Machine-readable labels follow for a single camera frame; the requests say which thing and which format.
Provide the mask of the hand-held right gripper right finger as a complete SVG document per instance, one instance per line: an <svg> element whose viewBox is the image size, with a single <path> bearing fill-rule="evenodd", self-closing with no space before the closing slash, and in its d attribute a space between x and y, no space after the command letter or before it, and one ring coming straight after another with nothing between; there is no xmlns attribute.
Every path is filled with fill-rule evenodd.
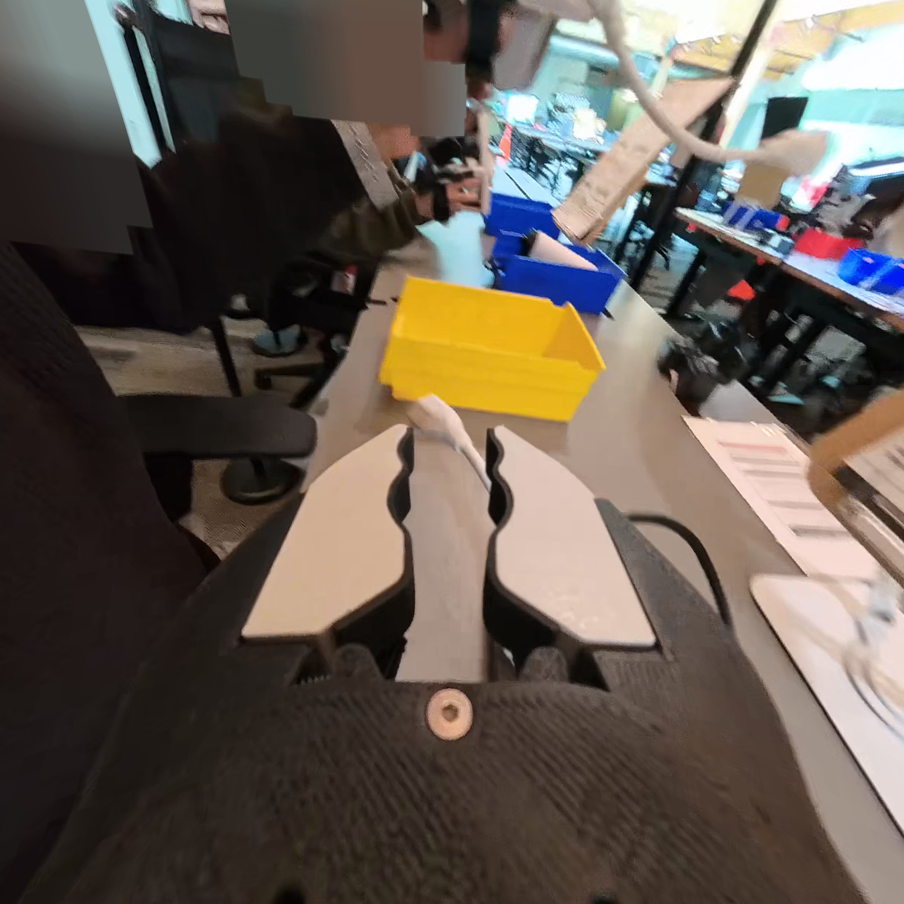
<svg viewBox="0 0 904 904"><path fill-rule="evenodd" d="M590 489L507 427L488 432L503 514L490 575L555 635L591 649L650 650L657 638Z"/></svg>

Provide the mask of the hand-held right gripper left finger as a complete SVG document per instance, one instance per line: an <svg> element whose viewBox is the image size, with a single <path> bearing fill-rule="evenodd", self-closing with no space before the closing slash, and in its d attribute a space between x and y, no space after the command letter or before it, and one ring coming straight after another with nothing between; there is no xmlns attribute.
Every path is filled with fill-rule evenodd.
<svg viewBox="0 0 904 904"><path fill-rule="evenodd" d="M384 430L310 485L242 628L246 642L332 640L340 623L405 574L405 515L390 491L406 487L412 431Z"/></svg>

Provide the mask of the yellow plastic bin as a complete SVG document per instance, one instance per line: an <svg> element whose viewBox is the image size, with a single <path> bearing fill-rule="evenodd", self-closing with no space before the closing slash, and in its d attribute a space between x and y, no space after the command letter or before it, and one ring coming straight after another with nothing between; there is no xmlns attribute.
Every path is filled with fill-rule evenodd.
<svg viewBox="0 0 904 904"><path fill-rule="evenodd" d="M407 277L379 381L397 401L565 423L604 370L570 304Z"/></svg>

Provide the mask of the grey desk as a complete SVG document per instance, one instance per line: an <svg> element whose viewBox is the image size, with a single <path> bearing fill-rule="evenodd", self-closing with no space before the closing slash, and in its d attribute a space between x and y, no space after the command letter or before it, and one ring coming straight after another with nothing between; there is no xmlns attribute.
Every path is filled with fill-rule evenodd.
<svg viewBox="0 0 904 904"><path fill-rule="evenodd" d="M431 225L384 263L346 359L315 411L318 442L311 482L387 427L406 421L405 408L379 383L391 325L391 304L407 276L482 287L487 244L479 218L459 214ZM484 451L486 431L504 424L557 458L597 498L624 513L665 514L691 529L714 561L736 631L777 708L810 797L849 872L872 902L902 902L902 836L855 761L789 661L750 594L759 573L797 576L796 564L743 502L684 423L684 409L656 368L668 325L622 285L608 306L613 319L586 320L606 369L567 424L460 417ZM477 682L486 676L488 645L481 627L486 544L492 531L487 495L458 453L429 438L416 440L412 535L416 613L401 659L403 681Z"/></svg>

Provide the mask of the printed paper sheet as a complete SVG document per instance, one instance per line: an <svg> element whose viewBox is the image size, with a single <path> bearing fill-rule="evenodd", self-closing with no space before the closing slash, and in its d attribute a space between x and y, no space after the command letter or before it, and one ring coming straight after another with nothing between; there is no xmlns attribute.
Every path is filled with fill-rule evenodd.
<svg viewBox="0 0 904 904"><path fill-rule="evenodd" d="M809 578L872 583L879 565L809 486L808 455L785 430L684 417L702 449Z"/></svg>

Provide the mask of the black device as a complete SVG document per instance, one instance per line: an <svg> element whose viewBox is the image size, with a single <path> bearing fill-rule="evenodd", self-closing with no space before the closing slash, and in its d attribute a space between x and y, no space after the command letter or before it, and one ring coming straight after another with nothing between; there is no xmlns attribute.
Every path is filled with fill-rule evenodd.
<svg viewBox="0 0 904 904"><path fill-rule="evenodd" d="M719 331L675 336L662 344L656 362L673 396L691 415L699 415L716 390L745 377L750 366L750 344L736 333Z"/></svg>

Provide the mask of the blue plastic bin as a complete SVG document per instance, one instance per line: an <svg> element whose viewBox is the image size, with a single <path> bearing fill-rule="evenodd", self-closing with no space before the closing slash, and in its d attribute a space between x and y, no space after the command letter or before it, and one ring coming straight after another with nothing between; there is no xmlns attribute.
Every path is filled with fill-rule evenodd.
<svg viewBox="0 0 904 904"><path fill-rule="evenodd" d="M499 238L503 234L527 236L542 232L559 241L561 232L552 213L547 202L493 193L489 213L484 215L484 234Z"/></svg>
<svg viewBox="0 0 904 904"><path fill-rule="evenodd" d="M501 232L494 239L489 265L494 289L548 299L561 307L570 305L580 314L602 315L616 289L626 280L625 272L598 250L585 250L553 240L571 258L545 260L528 255L534 238L547 239L542 232L530 236Z"/></svg>
<svg viewBox="0 0 904 904"><path fill-rule="evenodd" d="M838 277L855 288L901 298L903 258L863 248L851 249L839 264Z"/></svg>

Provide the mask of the wooden work table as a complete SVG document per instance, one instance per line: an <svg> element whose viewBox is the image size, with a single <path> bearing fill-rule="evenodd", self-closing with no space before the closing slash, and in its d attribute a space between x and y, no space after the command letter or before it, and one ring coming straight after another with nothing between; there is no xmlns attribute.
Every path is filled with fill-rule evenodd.
<svg viewBox="0 0 904 904"><path fill-rule="evenodd" d="M722 218L690 208L674 215L693 233L697 252L662 316L668 321L690 318L686 300L702 267L712 263L740 266L745 261L767 267L762 291L748 302L752 318L766 308L766 328L758 339L759 355L747 387L761 400L769 398L824 335L834 329L902 368L902 305L888 308L891 298L846 283L838 261L791 250L780 255L755 235L726 225Z"/></svg>

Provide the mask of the tan document board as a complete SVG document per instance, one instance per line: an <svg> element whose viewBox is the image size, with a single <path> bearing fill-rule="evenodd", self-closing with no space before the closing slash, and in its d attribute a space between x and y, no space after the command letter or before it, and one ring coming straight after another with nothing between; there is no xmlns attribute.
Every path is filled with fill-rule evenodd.
<svg viewBox="0 0 904 904"><path fill-rule="evenodd" d="M726 77L675 81L654 100L678 127L688 129L721 100L732 82ZM560 231L575 244L593 243L626 200L644 186L651 165L672 143L646 113L626 126L554 209Z"/></svg>

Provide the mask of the red parts bin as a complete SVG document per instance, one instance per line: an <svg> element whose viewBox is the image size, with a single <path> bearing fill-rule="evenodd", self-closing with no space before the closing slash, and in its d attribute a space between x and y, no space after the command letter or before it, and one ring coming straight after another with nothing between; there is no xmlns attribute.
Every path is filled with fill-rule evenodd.
<svg viewBox="0 0 904 904"><path fill-rule="evenodd" d="M826 261L841 261L849 251L860 250L864 240L845 238L816 227L806 227L797 235L794 253Z"/></svg>

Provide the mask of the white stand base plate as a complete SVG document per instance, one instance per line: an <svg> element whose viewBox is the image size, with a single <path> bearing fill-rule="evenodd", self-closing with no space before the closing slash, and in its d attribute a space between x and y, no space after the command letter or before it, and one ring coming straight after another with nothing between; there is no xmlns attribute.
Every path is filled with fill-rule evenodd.
<svg viewBox="0 0 904 904"><path fill-rule="evenodd" d="M902 613L863 581L757 575L751 594L876 797L903 824Z"/></svg>

